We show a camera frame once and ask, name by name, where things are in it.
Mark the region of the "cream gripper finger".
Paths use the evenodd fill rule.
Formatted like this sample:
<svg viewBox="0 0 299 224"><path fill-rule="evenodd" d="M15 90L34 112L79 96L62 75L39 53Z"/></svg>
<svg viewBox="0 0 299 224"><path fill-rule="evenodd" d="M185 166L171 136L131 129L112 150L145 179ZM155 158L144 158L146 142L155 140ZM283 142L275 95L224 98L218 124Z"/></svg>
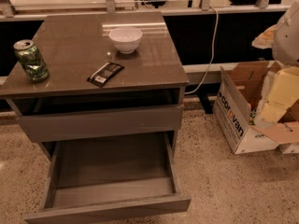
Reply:
<svg viewBox="0 0 299 224"><path fill-rule="evenodd" d="M290 66L276 73L269 71L263 80L261 96L257 123L277 123L299 100L299 68Z"/></svg>

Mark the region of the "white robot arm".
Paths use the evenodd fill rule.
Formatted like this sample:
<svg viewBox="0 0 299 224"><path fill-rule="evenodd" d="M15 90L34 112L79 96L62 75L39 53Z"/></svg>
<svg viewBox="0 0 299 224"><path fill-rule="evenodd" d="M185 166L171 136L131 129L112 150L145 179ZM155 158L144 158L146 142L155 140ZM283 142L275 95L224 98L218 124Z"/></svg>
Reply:
<svg viewBox="0 0 299 224"><path fill-rule="evenodd" d="M275 26L272 55L283 67L268 71L256 110L255 124L269 127L277 123L299 100L299 1L294 2Z"/></svg>

